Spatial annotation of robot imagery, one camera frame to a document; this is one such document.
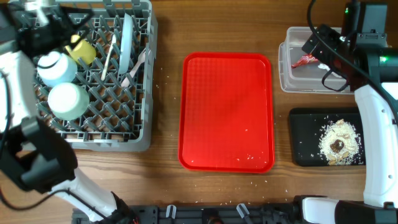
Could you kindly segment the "white plastic fork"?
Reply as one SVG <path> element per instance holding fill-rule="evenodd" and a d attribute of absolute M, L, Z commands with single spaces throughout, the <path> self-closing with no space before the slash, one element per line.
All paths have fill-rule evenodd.
<path fill-rule="evenodd" d="M 125 79 L 122 81 L 121 86 L 128 87 L 130 84 L 129 78 L 133 78 L 136 72 L 138 71 L 139 67 L 145 62 L 146 59 L 146 49 L 144 49 L 138 56 L 137 63 L 135 66 L 132 68 L 132 70 L 129 72 L 128 75 L 126 75 Z"/>

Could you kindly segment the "light blue plate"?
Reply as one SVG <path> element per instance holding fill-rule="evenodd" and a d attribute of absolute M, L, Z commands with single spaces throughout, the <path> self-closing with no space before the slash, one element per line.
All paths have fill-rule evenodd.
<path fill-rule="evenodd" d="M 131 58 L 132 37 L 133 37 L 132 17 L 129 14 L 125 13 L 123 28 L 122 28 L 121 54 L 119 59 L 119 70 L 118 70 L 120 74 L 126 73 L 129 68 L 129 61 Z"/>

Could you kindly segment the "light blue bowl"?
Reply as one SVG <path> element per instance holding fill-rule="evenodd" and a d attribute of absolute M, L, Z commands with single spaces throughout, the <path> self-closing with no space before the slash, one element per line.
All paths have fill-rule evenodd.
<path fill-rule="evenodd" d="M 45 85 L 54 87 L 60 83 L 72 82 L 77 72 L 77 64 L 66 54 L 52 51 L 39 58 L 37 72 Z"/>

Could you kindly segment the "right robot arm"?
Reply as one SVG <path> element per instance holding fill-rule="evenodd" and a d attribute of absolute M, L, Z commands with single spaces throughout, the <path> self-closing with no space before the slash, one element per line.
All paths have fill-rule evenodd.
<path fill-rule="evenodd" d="M 308 223 L 397 222 L 397 50 L 386 42 L 387 4 L 348 2 L 340 32 L 311 26 L 302 49 L 346 81 L 363 125 L 366 183 L 360 202 L 297 196 Z"/>

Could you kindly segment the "green plastic bowl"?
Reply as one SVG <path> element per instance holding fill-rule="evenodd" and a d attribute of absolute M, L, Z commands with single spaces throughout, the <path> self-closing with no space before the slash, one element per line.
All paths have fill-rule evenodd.
<path fill-rule="evenodd" d="M 69 121 L 79 118 L 86 112 L 90 97 L 81 86 L 61 83 L 51 89 L 48 104 L 57 118 Z"/>

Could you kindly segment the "white plastic spoon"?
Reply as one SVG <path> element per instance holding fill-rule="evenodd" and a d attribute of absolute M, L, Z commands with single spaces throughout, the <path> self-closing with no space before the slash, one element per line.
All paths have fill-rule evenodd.
<path fill-rule="evenodd" d="M 107 54 L 107 57 L 106 57 L 106 61 L 105 61 L 105 64 L 104 64 L 104 69 L 103 69 L 102 74 L 101 74 L 101 81 L 105 81 L 106 74 L 107 74 L 107 71 L 108 71 L 109 61 L 110 61 L 110 58 L 112 56 L 112 51 L 114 49 L 114 44 L 116 43 L 116 41 L 117 41 L 116 40 L 116 36 L 113 34 L 112 39 L 111 39 L 111 43 L 109 45 L 109 50 L 108 50 L 108 54 Z"/>

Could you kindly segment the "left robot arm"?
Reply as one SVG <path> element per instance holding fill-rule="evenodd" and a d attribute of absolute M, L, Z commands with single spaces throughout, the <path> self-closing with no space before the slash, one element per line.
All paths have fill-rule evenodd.
<path fill-rule="evenodd" d="M 91 9 L 1 4 L 1 171 L 21 190 L 61 198 L 92 223 L 139 223 L 114 192 L 102 189 L 78 167 L 69 143 L 47 126 L 35 105 L 34 59 L 87 34 Z"/>

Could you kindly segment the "yellow plastic cup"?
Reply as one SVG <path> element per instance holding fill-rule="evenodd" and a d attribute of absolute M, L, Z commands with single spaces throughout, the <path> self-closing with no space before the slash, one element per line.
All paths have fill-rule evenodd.
<path fill-rule="evenodd" d="M 65 49 L 76 63 L 79 63 L 78 59 L 81 58 L 87 65 L 91 65 L 96 57 L 95 48 L 85 39 L 81 39 L 74 49 L 68 45 Z"/>

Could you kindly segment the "red snack wrapper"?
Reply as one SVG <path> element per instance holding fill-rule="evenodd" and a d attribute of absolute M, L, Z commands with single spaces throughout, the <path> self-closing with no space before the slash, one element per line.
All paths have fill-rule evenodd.
<path fill-rule="evenodd" d="M 315 58 L 312 54 L 305 54 L 297 62 L 291 65 L 291 68 L 297 68 L 315 62 L 318 62 L 317 58 Z"/>

